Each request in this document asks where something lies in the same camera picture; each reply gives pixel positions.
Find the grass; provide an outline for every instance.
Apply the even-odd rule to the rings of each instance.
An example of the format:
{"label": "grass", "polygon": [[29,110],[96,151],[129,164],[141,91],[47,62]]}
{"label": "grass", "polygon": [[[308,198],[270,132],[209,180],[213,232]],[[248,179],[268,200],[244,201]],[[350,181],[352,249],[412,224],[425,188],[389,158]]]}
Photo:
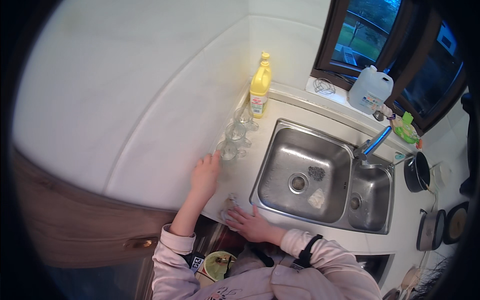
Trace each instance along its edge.
{"label": "grass", "polygon": [[[342,30],[340,31],[340,35],[338,36],[337,43],[344,46],[348,45],[350,39],[352,38],[352,35],[353,29],[343,25]],[[377,60],[381,50],[381,48],[379,49],[377,45],[373,44],[373,42],[363,40],[358,35],[353,39],[352,45],[350,47],[353,49],[353,51],[361,53],[373,61]]]}

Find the pink shirt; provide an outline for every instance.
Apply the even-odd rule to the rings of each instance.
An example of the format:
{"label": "pink shirt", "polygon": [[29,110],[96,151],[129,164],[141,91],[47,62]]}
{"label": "pink shirt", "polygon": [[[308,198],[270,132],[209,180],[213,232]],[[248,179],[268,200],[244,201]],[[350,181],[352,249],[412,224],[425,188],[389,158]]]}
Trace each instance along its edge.
{"label": "pink shirt", "polygon": [[[209,299],[381,299],[375,280],[363,270],[355,256],[334,240],[321,239],[312,246],[310,263],[313,268],[295,270],[283,265],[264,267],[232,276],[205,288],[179,254],[189,254],[193,237],[179,237],[163,226],[155,254],[155,276],[152,283],[154,300]],[[280,248],[298,258],[313,238],[308,232],[289,230]]]}

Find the sleeve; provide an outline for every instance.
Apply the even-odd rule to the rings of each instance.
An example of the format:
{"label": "sleeve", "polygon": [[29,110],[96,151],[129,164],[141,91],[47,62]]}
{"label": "sleeve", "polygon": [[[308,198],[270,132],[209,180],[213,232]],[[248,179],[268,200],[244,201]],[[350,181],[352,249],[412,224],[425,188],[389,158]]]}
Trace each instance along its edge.
{"label": "sleeve", "polygon": [[160,242],[152,257],[154,278],[153,300],[186,299],[200,289],[200,283],[181,255],[189,254],[195,242],[191,237],[179,237],[168,230],[171,224],[163,226]]}
{"label": "sleeve", "polygon": [[[308,232],[291,229],[280,248],[295,258],[313,238]],[[310,264],[319,270],[347,299],[381,299],[373,277],[357,263],[355,256],[334,240],[321,239],[312,246]]]}

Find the glass cup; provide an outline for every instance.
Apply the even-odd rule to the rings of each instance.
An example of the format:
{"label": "glass cup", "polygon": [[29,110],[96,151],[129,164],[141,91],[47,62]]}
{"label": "glass cup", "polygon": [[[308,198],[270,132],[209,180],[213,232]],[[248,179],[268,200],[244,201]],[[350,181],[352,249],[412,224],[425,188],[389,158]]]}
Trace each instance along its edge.
{"label": "glass cup", "polygon": [[232,141],[238,148],[249,148],[252,145],[250,140],[245,137],[246,133],[247,129],[240,122],[230,123],[227,128],[225,128],[225,137],[227,140]]}
{"label": "glass cup", "polygon": [[253,121],[253,113],[250,107],[239,108],[233,113],[233,119],[235,122],[242,123],[247,130],[257,131],[258,124]]}
{"label": "glass cup", "polygon": [[218,143],[217,150],[220,150],[220,157],[224,161],[234,161],[237,157],[244,157],[247,151],[239,150],[237,146],[230,140],[224,140]]}

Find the double basin sink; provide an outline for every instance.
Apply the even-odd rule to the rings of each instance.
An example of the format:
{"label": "double basin sink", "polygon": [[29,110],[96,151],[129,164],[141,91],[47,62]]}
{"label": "double basin sink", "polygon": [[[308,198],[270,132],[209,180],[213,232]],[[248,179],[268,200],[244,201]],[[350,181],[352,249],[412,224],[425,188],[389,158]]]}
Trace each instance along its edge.
{"label": "double basin sink", "polygon": [[[306,222],[387,234],[394,167],[372,155],[368,161],[375,167],[364,168],[353,157],[354,150],[320,131],[280,119],[250,202]],[[309,201],[314,192],[321,205]]]}

